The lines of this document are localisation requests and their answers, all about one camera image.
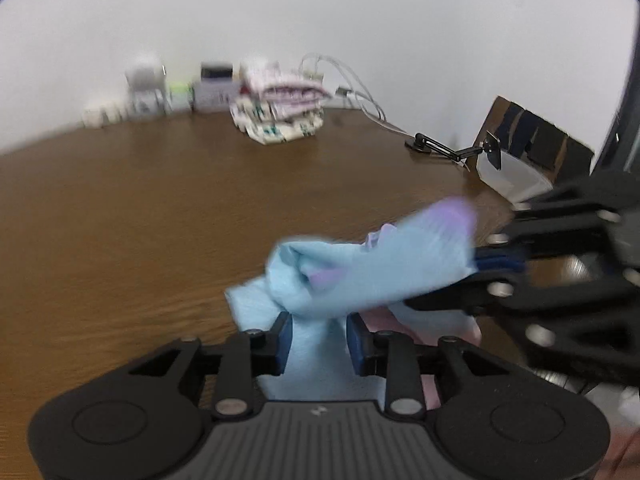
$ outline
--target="screw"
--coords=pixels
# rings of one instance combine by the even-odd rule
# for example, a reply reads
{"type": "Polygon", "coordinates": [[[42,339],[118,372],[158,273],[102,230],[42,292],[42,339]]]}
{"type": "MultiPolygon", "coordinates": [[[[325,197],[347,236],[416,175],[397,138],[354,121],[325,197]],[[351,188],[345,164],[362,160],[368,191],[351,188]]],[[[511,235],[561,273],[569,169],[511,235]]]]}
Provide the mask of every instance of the screw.
{"type": "Polygon", "coordinates": [[[640,286],[640,272],[635,269],[625,269],[622,275],[629,283],[633,283],[635,286],[640,286]]]}
{"type": "Polygon", "coordinates": [[[251,348],[261,348],[267,342],[267,335],[263,330],[258,328],[250,328],[244,331],[249,336],[251,348]]]}
{"type": "Polygon", "coordinates": [[[493,282],[487,285],[486,291],[496,298],[508,298],[513,295],[513,285],[504,282],[493,282]]]}
{"type": "Polygon", "coordinates": [[[422,403],[415,399],[396,399],[389,407],[398,415],[415,415],[422,409],[422,403]]]}
{"type": "Polygon", "coordinates": [[[514,211],[517,211],[517,212],[531,211],[531,206],[529,204],[527,204],[526,202],[520,202],[520,203],[517,203],[517,204],[513,204],[511,209],[513,209],[514,211]]]}
{"type": "Polygon", "coordinates": [[[247,407],[242,399],[222,399],[216,403],[216,411],[220,415],[240,415],[247,407]]]}
{"type": "Polygon", "coordinates": [[[614,213],[613,211],[607,211],[606,209],[600,209],[596,215],[599,216],[605,222],[611,222],[612,224],[620,223],[620,215],[618,213],[614,213]]]}
{"type": "Polygon", "coordinates": [[[556,342],[556,334],[538,324],[531,324],[527,326],[527,329],[524,331],[524,335],[527,336],[527,339],[532,343],[545,348],[553,346],[556,342]]]}
{"type": "Polygon", "coordinates": [[[509,236],[504,233],[498,233],[495,235],[489,235],[486,238],[489,245],[504,245],[509,243],[509,236]]]}

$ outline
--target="black device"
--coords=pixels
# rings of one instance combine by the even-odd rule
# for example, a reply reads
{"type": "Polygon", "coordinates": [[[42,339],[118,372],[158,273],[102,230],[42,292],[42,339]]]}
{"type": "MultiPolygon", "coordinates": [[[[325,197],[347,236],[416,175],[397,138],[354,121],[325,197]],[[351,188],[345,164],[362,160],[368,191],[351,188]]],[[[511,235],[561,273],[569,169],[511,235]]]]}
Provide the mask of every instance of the black device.
{"type": "MultiPolygon", "coordinates": [[[[416,310],[493,316],[533,367],[640,386],[640,182],[600,172],[515,207],[476,254],[479,272],[408,298],[416,310]],[[589,283],[536,288],[523,262],[597,254],[589,283]]],[[[348,317],[354,373],[386,378],[385,403],[259,403],[252,379],[279,375],[292,331],[223,345],[177,340],[63,394],[33,417],[29,444],[46,480],[593,478],[609,445],[602,413],[462,340],[415,344],[348,317]],[[199,408],[215,374],[210,406],[199,408]],[[442,405],[428,410],[420,376],[442,405]]]]}
{"type": "Polygon", "coordinates": [[[431,137],[427,137],[423,134],[415,134],[415,137],[412,140],[407,139],[404,142],[404,145],[420,153],[435,152],[449,160],[453,160],[454,162],[461,162],[470,156],[486,153],[489,162],[496,170],[500,170],[502,168],[500,140],[498,140],[498,137],[494,136],[491,132],[486,133],[486,137],[480,146],[472,146],[471,148],[457,150],[456,152],[441,142],[431,139],[431,137]]]}
{"type": "Polygon", "coordinates": [[[234,67],[229,63],[202,63],[200,65],[201,80],[231,79],[234,67]]]}

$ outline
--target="folded fabric stack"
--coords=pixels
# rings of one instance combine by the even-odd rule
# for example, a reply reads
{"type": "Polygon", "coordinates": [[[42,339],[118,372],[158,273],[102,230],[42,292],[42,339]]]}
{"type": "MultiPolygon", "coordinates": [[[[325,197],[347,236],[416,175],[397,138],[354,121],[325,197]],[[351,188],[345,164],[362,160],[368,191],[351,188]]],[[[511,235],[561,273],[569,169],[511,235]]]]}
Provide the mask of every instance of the folded fabric stack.
{"type": "Polygon", "coordinates": [[[238,129],[261,144],[308,137],[322,126],[322,99],[330,97],[319,81],[277,68],[247,70],[247,93],[231,105],[238,129]]]}

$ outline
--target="table surface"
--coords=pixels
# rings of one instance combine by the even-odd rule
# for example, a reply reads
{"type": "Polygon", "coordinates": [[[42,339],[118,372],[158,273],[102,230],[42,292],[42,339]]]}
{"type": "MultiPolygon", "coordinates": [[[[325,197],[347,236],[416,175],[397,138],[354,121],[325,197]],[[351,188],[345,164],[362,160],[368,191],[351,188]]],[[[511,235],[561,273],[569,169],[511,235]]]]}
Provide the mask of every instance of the table surface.
{"type": "Polygon", "coordinates": [[[406,149],[359,112],[261,146],[228,114],[78,130],[0,156],[0,478],[40,478],[28,421],[47,399],[174,338],[221,342],[223,292],[276,241],[362,240],[450,195],[477,240],[510,218],[496,192],[406,149]]]}

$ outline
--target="towel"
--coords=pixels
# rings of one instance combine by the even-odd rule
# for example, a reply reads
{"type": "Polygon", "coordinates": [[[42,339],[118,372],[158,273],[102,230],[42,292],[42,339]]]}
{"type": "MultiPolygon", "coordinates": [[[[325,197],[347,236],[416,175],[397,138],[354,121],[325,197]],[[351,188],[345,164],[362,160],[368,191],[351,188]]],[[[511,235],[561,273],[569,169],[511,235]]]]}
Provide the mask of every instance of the towel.
{"type": "Polygon", "coordinates": [[[299,103],[331,97],[321,82],[295,72],[281,72],[277,66],[246,70],[244,83],[251,94],[265,101],[299,103]]]}
{"type": "Polygon", "coordinates": [[[330,97],[322,83],[277,63],[242,70],[244,91],[231,105],[239,130],[261,144],[309,137],[323,124],[321,100],[330,97]]]}
{"type": "MultiPolygon", "coordinates": [[[[404,326],[419,341],[433,343],[439,335],[477,338],[475,321],[460,311],[415,312],[401,303],[475,271],[474,227],[471,207],[451,198],[396,226],[383,226],[363,244],[313,238],[278,244],[264,276],[226,292],[240,330],[267,329],[283,310],[293,314],[286,370],[258,379],[267,398],[383,402],[384,380],[353,371],[345,339],[351,312],[368,311],[363,317],[373,330],[404,326]]],[[[429,381],[423,384],[432,390],[427,402],[434,408],[429,381]]]]}
{"type": "Polygon", "coordinates": [[[309,137],[324,123],[322,108],[298,110],[298,115],[287,121],[278,121],[272,107],[247,96],[236,99],[230,106],[236,127],[261,144],[277,144],[309,137]]]}

